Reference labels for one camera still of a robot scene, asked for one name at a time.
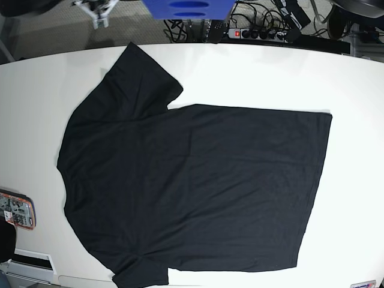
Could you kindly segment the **small printed card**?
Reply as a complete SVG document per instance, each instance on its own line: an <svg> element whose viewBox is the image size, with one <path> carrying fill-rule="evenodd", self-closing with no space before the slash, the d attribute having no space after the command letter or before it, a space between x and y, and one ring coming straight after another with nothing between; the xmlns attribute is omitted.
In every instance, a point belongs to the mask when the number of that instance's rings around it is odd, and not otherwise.
<svg viewBox="0 0 384 288"><path fill-rule="evenodd" d="M375 288L376 280L366 281L362 283L352 284L350 288Z"/></svg>

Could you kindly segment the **white flat tray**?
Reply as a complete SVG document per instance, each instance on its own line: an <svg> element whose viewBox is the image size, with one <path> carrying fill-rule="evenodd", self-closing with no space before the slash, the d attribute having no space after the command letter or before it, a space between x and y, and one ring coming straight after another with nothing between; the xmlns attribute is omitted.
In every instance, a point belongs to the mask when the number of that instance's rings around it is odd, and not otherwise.
<svg viewBox="0 0 384 288"><path fill-rule="evenodd" d="M21 280L51 285L56 269L51 255L17 248L8 261L6 274Z"/></svg>

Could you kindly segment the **blue plastic box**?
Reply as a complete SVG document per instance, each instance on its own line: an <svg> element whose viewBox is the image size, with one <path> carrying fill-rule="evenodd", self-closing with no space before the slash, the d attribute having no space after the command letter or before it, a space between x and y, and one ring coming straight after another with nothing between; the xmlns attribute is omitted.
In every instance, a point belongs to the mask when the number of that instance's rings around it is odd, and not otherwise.
<svg viewBox="0 0 384 288"><path fill-rule="evenodd" d="M224 20L235 4L233 0L143 0L157 20Z"/></svg>

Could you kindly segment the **black T-shirt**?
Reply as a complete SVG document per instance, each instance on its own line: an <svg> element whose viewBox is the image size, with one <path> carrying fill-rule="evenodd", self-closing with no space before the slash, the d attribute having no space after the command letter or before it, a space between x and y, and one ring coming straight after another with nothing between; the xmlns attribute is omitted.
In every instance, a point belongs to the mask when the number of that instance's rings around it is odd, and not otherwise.
<svg viewBox="0 0 384 288"><path fill-rule="evenodd" d="M326 157L328 113L194 104L129 44L69 118L65 216L118 287L168 270L294 268Z"/></svg>

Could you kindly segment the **black remote control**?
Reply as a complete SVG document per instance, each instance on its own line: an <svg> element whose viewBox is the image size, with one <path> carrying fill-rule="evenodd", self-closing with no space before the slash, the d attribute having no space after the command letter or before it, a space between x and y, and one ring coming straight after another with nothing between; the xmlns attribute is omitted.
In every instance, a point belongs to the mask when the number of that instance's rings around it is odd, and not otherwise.
<svg viewBox="0 0 384 288"><path fill-rule="evenodd" d="M223 20L211 20L208 32L206 36L206 41L212 44L218 44L224 33L226 32L226 23Z"/></svg>

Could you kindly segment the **black chair edge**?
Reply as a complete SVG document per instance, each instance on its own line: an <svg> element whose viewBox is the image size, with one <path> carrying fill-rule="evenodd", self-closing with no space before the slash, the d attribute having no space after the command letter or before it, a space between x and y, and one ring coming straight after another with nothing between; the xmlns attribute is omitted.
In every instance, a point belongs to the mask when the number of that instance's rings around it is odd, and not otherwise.
<svg viewBox="0 0 384 288"><path fill-rule="evenodd" d="M16 248L16 228L1 220L0 226L0 262L9 261L13 256Z"/></svg>

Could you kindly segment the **orange clear screw box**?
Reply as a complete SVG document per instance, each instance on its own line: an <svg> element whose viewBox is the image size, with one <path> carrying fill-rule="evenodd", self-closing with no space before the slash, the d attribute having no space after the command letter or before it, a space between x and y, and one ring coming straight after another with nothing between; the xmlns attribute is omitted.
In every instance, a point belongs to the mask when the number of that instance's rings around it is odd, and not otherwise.
<svg viewBox="0 0 384 288"><path fill-rule="evenodd" d="M6 222L26 230L33 230L37 222L32 199L4 189L1 189L1 216Z"/></svg>

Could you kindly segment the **white power strip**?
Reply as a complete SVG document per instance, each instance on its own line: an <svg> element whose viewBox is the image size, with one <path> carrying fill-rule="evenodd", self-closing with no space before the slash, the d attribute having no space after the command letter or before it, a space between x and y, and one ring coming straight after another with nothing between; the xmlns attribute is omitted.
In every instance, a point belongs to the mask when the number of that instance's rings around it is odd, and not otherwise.
<svg viewBox="0 0 384 288"><path fill-rule="evenodd" d="M252 30L241 28L229 28L227 36L234 40L263 40L286 43L286 33L277 30Z"/></svg>

